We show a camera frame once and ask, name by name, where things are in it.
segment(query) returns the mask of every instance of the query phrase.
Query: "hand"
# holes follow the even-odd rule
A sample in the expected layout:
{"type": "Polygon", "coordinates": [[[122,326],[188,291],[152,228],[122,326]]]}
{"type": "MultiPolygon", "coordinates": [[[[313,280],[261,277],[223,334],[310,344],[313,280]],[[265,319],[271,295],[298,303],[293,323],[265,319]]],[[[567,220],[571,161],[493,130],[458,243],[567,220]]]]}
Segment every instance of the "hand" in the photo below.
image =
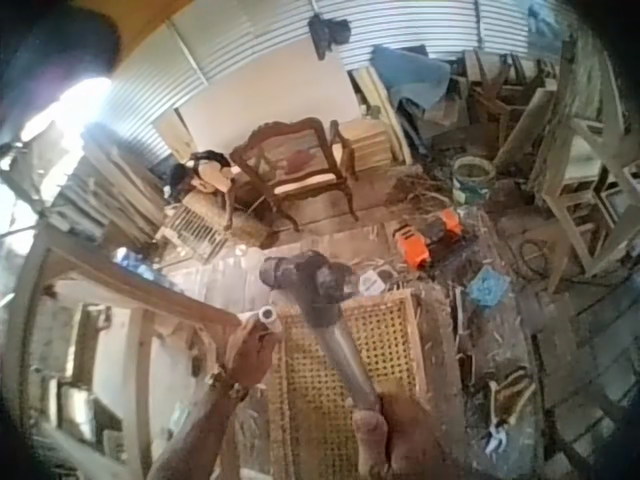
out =
{"type": "Polygon", "coordinates": [[[433,478],[449,478],[438,475],[443,472],[444,458],[428,412],[397,386],[379,395],[381,413],[354,410],[352,416],[360,475],[381,479],[392,474],[421,474],[416,478],[423,478],[429,472],[433,478]]]}
{"type": "Polygon", "coordinates": [[[279,337],[253,315],[229,338],[224,366],[233,383],[253,387],[271,367],[273,349],[279,337]]]}

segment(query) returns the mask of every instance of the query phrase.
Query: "stacked lumber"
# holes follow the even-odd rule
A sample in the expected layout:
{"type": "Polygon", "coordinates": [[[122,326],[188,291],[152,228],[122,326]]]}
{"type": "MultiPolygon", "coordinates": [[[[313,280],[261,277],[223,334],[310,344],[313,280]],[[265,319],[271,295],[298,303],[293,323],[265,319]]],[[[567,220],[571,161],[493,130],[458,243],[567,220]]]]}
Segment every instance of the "stacked lumber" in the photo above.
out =
{"type": "Polygon", "coordinates": [[[353,145],[357,171],[391,163],[391,138],[382,120],[352,120],[341,124],[340,131],[353,145]]]}

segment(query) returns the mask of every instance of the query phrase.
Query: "hanging object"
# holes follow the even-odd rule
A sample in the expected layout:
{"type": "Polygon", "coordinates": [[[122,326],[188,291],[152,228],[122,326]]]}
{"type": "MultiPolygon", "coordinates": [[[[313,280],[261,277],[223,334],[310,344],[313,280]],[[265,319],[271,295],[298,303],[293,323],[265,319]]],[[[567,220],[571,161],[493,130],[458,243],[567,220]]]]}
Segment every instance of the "hanging object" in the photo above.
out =
{"type": "Polygon", "coordinates": [[[316,13],[309,19],[309,32],[313,39],[318,60],[324,60],[333,45],[346,45],[351,39],[349,20],[331,20],[316,13]]]}

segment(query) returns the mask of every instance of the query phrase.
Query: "corrugated metal wall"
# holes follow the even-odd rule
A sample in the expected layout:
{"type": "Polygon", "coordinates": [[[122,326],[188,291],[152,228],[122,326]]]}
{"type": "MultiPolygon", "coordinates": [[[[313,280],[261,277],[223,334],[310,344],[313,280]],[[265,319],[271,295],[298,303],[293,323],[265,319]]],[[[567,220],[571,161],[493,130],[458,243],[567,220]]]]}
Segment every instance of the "corrugated metal wall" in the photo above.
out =
{"type": "MultiPolygon", "coordinates": [[[[547,0],[569,18],[562,0],[547,0]]],[[[424,43],[433,57],[452,58],[479,46],[525,54],[521,0],[316,0],[327,18],[351,22],[348,45],[338,47],[348,69],[368,63],[371,47],[424,43]]],[[[211,82],[273,48],[308,34],[309,0],[196,0],[172,18],[204,78],[211,82]]],[[[118,69],[99,120],[140,149],[153,164],[169,153],[151,126],[204,85],[173,32],[151,35],[118,69]]]]}

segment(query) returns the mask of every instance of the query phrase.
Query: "wristwatch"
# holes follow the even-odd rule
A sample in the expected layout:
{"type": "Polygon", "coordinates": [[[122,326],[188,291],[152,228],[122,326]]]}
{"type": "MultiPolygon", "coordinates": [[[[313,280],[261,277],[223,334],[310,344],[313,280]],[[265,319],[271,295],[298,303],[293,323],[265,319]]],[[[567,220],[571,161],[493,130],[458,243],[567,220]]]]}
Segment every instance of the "wristwatch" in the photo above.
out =
{"type": "Polygon", "coordinates": [[[232,383],[224,367],[221,366],[218,366],[216,370],[207,375],[204,381],[209,385],[209,389],[218,390],[222,388],[229,398],[237,400],[238,403],[242,402],[249,395],[249,389],[239,383],[232,383]]]}

